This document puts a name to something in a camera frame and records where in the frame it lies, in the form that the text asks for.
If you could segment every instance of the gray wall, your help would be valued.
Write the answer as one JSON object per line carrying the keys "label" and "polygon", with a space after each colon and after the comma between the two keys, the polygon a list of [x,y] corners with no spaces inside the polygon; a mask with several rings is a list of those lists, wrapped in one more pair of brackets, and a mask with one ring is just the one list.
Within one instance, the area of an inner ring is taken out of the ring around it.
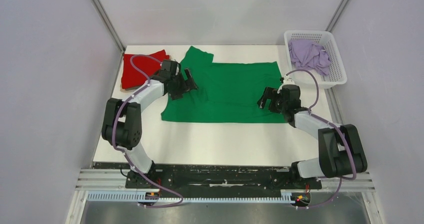
{"label": "gray wall", "polygon": [[90,0],[0,0],[0,223],[63,223],[120,53]]}
{"label": "gray wall", "polygon": [[388,223],[424,219],[424,0],[351,0],[334,30],[357,125]]}
{"label": "gray wall", "polygon": [[274,45],[324,30],[341,0],[100,0],[125,45]]}

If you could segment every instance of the gray floor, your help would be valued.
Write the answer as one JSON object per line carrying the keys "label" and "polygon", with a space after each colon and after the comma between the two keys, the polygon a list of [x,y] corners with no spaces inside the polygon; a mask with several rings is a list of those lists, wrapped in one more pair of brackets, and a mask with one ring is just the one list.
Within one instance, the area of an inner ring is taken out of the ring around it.
{"label": "gray floor", "polygon": [[[312,193],[312,204],[329,194]],[[309,210],[284,204],[188,203],[178,207],[144,209],[130,202],[94,202],[85,205],[81,223],[370,223],[360,193],[341,193],[332,203]]]}

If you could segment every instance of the white tabletop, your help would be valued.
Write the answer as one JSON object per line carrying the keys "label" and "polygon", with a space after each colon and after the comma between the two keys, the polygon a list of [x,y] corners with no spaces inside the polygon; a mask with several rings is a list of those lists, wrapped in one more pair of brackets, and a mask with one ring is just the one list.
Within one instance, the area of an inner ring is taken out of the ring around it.
{"label": "white tabletop", "polygon": [[[214,54],[214,62],[255,63],[277,61],[286,73],[285,46],[195,46]],[[189,46],[128,46],[127,54],[151,54],[165,49],[171,59],[180,62]],[[112,97],[126,98],[121,89],[123,64]],[[314,107],[315,114],[331,120],[324,90]],[[308,107],[316,96],[313,88],[301,88],[302,105]],[[288,166],[298,160],[318,157],[318,141],[288,124],[176,123],[161,120],[167,96],[154,101],[142,113],[141,143],[155,163],[204,165]],[[94,161],[125,162],[123,155],[99,139]]]}

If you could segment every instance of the robotic arm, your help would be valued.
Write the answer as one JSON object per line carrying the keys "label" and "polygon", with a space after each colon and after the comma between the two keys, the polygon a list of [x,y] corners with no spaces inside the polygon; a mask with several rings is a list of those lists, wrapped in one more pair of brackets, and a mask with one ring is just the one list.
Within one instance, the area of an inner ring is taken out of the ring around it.
{"label": "robotic arm", "polygon": [[117,123],[115,142],[117,148],[123,150],[134,166],[143,173],[147,173],[153,163],[143,146],[139,144],[142,135],[141,114],[143,110],[167,93],[172,100],[176,100],[182,98],[183,93],[198,89],[190,71],[185,69],[187,80],[184,80],[180,70],[181,64],[178,62],[164,60],[160,70],[150,77],[151,81],[134,91],[137,94],[131,94],[133,98],[126,103],[119,117],[117,117],[117,111],[124,102],[120,99],[110,98],[106,103],[101,129],[102,138],[112,144],[113,122],[115,118],[125,116],[124,122],[118,121]]}
{"label": "robotic arm", "polygon": [[330,123],[316,115],[310,109],[301,106],[301,90],[287,76],[281,78],[282,85],[278,88],[266,87],[258,100],[259,108],[263,109],[270,100],[268,109],[274,113],[283,114],[287,123],[294,128],[305,131],[318,140],[319,157],[294,162],[290,172],[293,179],[311,177],[341,177],[352,174],[352,165],[346,150],[339,150],[343,142],[334,127],[338,127],[348,144],[357,172],[367,170],[367,160],[363,152],[358,130],[354,125],[339,125]]}

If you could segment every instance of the purple clothing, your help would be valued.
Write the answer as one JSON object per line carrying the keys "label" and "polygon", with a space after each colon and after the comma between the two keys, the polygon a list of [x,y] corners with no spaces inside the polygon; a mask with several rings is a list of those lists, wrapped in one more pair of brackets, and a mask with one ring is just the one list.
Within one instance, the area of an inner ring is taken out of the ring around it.
{"label": "purple clothing", "polygon": [[331,61],[323,46],[312,40],[290,40],[288,42],[291,63],[298,69],[314,69],[320,75],[329,75]]}

